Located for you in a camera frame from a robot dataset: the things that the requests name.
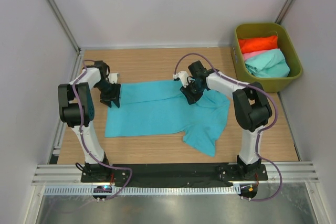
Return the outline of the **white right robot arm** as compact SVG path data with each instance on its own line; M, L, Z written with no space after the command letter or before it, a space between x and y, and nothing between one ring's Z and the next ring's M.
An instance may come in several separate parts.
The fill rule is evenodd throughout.
M238 82L217 69L206 69L200 61L188 66L186 71L175 72L173 79L180 81L181 92L188 104L196 103L205 90L215 90L233 100L236 121L243 129L242 144L237 155L236 172L243 180L254 179L261 169L258 156L261 129L272 116L266 93L258 82L249 84Z

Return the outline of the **blue t shirt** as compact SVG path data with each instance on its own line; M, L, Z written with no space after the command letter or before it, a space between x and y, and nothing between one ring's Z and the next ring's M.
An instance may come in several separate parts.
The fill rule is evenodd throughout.
M105 137L184 132L185 144L215 156L216 141L227 124L230 101L222 93L209 90L190 105L180 87L172 80L122 84L120 106L107 112Z

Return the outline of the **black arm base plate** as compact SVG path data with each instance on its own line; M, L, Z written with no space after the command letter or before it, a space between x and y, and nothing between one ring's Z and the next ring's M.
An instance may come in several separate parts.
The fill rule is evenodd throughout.
M121 183L131 176L131 181L142 181L168 177L170 179L210 178L220 181L267 181L268 174L264 164L243 168L236 163L182 163L182 164L120 164L116 168L107 168L100 164L75 164L81 171L81 181L118 182Z

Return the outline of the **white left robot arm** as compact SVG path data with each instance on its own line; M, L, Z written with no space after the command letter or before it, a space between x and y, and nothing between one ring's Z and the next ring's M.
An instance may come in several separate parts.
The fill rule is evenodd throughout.
M82 172L82 182L106 182L112 169L106 153L100 146L93 125L95 118L91 89L100 91L100 102L111 108L120 107L121 84L118 74L102 60L85 60L81 74L73 81L58 86L59 115L62 122L76 134L85 155L85 163L76 167Z

